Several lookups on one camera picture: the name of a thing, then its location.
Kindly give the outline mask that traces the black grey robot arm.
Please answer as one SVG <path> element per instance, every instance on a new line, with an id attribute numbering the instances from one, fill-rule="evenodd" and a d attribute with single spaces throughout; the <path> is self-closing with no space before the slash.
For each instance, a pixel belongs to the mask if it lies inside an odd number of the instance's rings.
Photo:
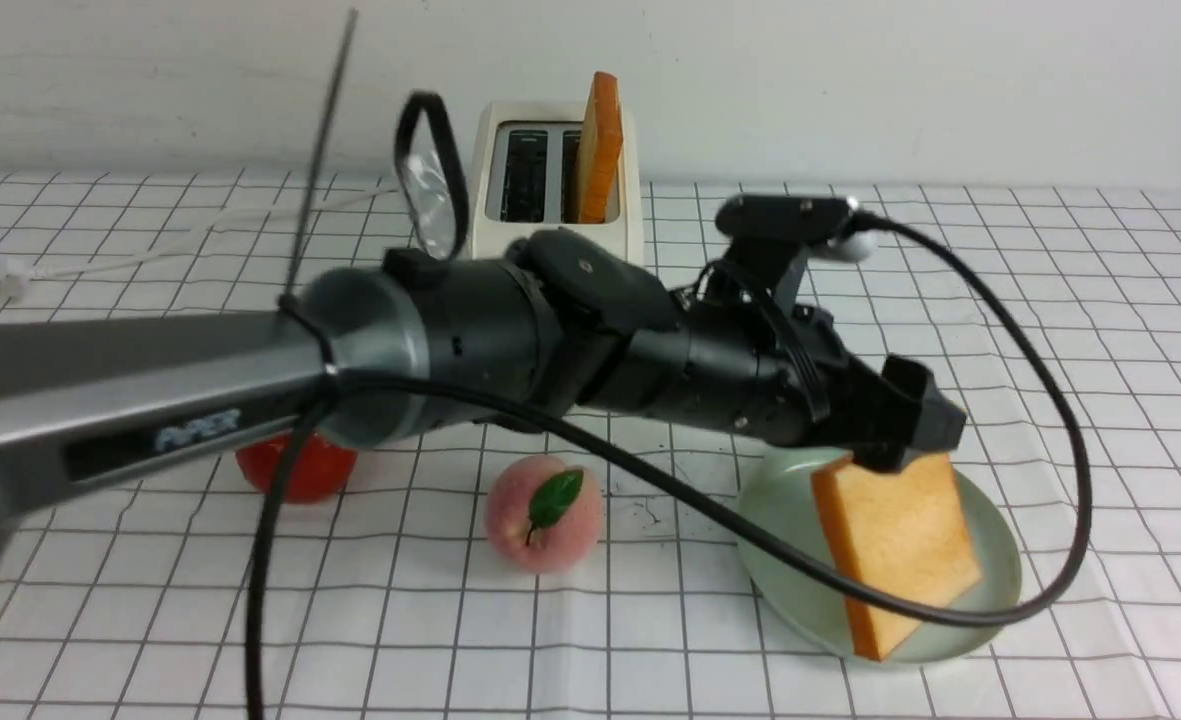
<path id="1" fill-rule="evenodd" d="M 285 432 L 376 449 L 457 424 L 529 430 L 470 400 L 361 391 L 371 375 L 850 450 L 895 471 L 959 446 L 965 413 L 922 364 L 870 369 L 831 316 L 796 306 L 774 333 L 730 295 L 685 301 L 570 231 L 503 258 L 394 249 L 342 266 L 287 310 L 0 323 L 0 559 L 26 516 Z"/>

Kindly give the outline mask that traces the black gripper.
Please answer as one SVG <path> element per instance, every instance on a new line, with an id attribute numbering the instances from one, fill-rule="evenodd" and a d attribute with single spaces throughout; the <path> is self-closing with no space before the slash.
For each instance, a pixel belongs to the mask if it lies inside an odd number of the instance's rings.
<path id="1" fill-rule="evenodd" d="M 785 355 L 787 397 L 802 405 L 802 446 L 841 449 L 860 467 L 883 473 L 959 447 L 965 411 L 946 398 L 927 365 L 890 354 L 872 369 L 847 351 L 828 310 L 783 310 L 740 266 L 704 266 L 692 288 L 709 305 L 748 309 L 765 325 L 770 351 Z"/>

